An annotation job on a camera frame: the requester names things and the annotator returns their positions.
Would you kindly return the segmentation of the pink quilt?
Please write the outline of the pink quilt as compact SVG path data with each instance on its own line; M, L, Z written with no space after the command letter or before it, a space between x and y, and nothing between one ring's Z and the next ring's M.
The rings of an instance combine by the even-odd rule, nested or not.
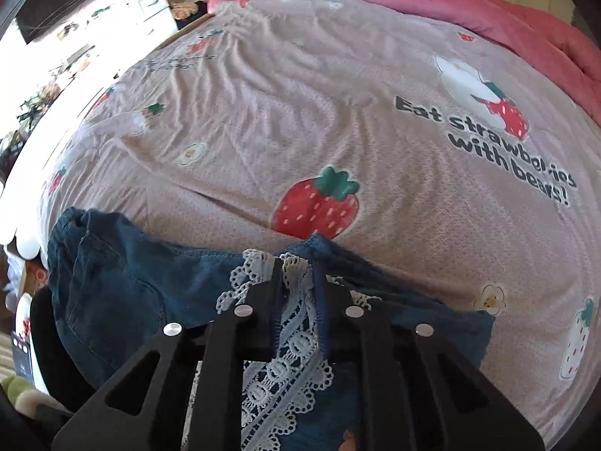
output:
M226 2L209 0L216 12ZM454 23L512 51L548 77L594 120L600 119L600 50L557 17L504 0L362 0L401 13Z

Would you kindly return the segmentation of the blue denim pants lace trim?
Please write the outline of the blue denim pants lace trim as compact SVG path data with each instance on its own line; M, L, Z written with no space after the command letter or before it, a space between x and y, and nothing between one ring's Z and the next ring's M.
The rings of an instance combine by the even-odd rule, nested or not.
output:
M408 288L321 235L281 254L184 247L144 233L117 213L68 209L48 245L59 338L83 377L102 386L165 325L205 325L282 266L286 301L275 359L249 362L242 379L242 448L334 450L355 428L355 375L326 362L318 343L313 267L348 290L356 306L392 323L443 335L474 365L493 316L457 312Z

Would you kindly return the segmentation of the white dresser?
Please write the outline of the white dresser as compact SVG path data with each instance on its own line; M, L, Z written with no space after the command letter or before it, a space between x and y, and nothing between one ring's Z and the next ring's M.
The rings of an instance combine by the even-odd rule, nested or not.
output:
M93 0L48 36L47 56L61 70L87 61L116 76L176 31L168 0Z

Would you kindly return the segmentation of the pink strawberry print bedsheet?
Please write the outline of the pink strawberry print bedsheet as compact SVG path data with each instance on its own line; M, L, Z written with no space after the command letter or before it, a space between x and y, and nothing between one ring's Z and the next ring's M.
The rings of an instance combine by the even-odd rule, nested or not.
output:
M493 316L476 366L547 446L599 380L599 125L455 24L361 0L221 4L130 68L44 173L47 264L72 208L225 253L321 235Z

